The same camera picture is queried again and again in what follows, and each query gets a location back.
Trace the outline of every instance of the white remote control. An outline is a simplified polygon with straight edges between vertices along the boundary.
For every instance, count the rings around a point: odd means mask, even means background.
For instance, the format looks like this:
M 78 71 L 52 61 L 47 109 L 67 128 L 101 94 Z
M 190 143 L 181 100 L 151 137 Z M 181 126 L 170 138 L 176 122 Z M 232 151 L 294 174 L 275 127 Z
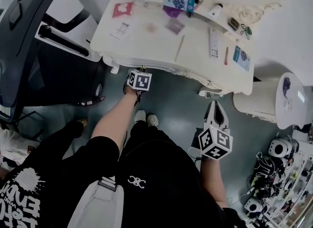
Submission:
M 210 28 L 210 56 L 211 58 L 219 57 L 219 37 L 215 29 Z

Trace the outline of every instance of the foot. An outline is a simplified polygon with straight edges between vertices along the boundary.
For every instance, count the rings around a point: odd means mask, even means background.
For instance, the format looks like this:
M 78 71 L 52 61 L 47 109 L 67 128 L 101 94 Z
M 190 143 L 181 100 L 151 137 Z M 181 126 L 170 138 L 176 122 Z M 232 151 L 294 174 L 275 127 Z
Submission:
M 158 119 L 156 115 L 150 114 L 147 118 L 148 126 L 158 127 Z
M 84 126 L 84 128 L 87 126 L 87 124 L 88 124 L 88 122 L 87 122 L 87 119 L 79 119 L 77 122 L 80 122 L 83 126 Z
M 135 124 L 138 122 L 138 121 L 145 121 L 146 122 L 146 112 L 144 110 L 139 110 L 136 112 L 136 115 L 135 115 Z

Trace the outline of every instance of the pen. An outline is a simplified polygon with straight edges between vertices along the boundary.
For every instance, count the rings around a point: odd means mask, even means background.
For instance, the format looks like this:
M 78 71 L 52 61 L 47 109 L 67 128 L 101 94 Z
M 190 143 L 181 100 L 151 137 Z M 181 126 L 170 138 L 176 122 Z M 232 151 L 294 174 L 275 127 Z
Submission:
M 224 61 L 224 65 L 228 65 L 228 47 L 226 48 L 226 54 L 225 54 L 225 61 Z
M 204 2 L 204 0 L 201 0 L 194 8 L 194 11 L 198 9 L 198 7 Z

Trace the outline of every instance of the card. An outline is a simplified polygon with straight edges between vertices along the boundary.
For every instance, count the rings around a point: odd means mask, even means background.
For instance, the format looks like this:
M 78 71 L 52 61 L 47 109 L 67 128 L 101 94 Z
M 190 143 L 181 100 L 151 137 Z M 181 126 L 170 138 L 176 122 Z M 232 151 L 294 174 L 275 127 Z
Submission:
M 171 18 L 169 22 L 165 25 L 165 28 L 173 32 L 175 35 L 178 35 L 181 30 L 185 28 L 185 25 L 182 24 L 178 19 Z
M 233 60 L 246 71 L 250 70 L 250 57 L 238 46 L 235 48 Z
M 195 0 L 164 0 L 164 5 L 179 10 L 194 12 Z

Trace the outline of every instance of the paper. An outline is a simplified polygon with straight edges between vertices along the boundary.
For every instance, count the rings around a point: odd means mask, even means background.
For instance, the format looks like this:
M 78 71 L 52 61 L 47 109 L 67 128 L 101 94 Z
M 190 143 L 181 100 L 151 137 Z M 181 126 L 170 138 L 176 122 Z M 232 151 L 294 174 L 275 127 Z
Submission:
M 250 57 L 238 46 L 235 48 L 233 60 L 246 71 L 250 70 Z
M 131 28 L 134 26 L 132 21 L 116 22 L 116 27 L 112 28 L 110 36 L 117 40 L 124 40 L 129 35 Z

